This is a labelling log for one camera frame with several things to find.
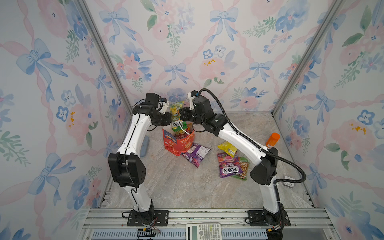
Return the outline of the green Fox's candy bag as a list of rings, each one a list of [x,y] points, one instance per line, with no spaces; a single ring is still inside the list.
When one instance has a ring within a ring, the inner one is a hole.
[[[174,133],[181,134],[188,133],[188,124],[181,120],[180,110],[184,107],[184,101],[176,102],[171,105],[170,113],[171,117],[171,128]]]

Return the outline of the yellow snack packet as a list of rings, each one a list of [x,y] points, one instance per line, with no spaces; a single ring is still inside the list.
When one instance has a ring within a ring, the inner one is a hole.
[[[236,155],[238,148],[229,142],[222,143],[218,145],[218,149],[224,151],[226,154],[232,158]]]

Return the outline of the red paper gift bag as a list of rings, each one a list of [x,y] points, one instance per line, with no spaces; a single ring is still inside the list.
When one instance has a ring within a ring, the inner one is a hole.
[[[195,131],[192,122],[187,122],[187,129],[184,131],[174,132],[171,125],[163,127],[162,130],[164,147],[175,156],[186,153],[194,143]]]

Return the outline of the purple snack packet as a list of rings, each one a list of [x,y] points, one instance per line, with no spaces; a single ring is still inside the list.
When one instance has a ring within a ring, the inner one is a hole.
[[[210,148],[193,143],[191,148],[187,152],[183,153],[182,156],[198,168],[210,150]]]

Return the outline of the purple Fox's candy bag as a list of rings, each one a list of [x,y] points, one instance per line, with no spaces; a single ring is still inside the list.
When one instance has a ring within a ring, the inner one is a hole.
[[[217,158],[220,178],[226,178],[243,172],[237,154],[232,157],[227,153],[219,153],[217,154]]]

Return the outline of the green nut snack packet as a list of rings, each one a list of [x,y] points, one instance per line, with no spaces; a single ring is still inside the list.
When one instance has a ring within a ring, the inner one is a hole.
[[[250,161],[244,157],[239,157],[239,163],[240,163],[240,167],[241,167],[242,172],[236,173],[235,175],[232,175],[232,178],[246,181],[247,180],[247,172],[248,172],[249,166],[250,166]]]

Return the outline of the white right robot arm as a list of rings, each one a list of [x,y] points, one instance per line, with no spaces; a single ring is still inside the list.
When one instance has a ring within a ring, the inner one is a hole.
[[[211,109],[199,112],[197,109],[182,108],[180,114],[181,120],[202,125],[205,131],[229,142],[248,157],[255,165],[250,176],[261,189],[264,222],[269,226],[283,228],[284,210],[276,182],[278,156],[238,130],[225,113],[215,114]]]

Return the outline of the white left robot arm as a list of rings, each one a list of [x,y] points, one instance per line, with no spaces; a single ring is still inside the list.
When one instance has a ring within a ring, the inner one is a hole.
[[[134,202],[138,213],[150,211],[153,204],[144,180],[146,167],[140,159],[141,148],[150,126],[168,126],[171,123],[169,103],[166,99],[158,103],[148,101],[136,105],[127,134],[115,154],[109,154],[108,164],[113,181],[124,188]]]

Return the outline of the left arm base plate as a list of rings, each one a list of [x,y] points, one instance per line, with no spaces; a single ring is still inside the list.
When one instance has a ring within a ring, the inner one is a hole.
[[[149,210],[147,212],[130,211],[127,217],[128,227],[167,227],[169,221],[168,210]]]

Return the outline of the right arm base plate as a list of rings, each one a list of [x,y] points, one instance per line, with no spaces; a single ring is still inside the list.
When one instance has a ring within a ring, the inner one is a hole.
[[[283,217],[280,212],[271,214],[265,210],[249,210],[245,222],[252,227],[279,227],[284,223],[284,227],[291,226],[290,218],[286,211],[283,211]]]

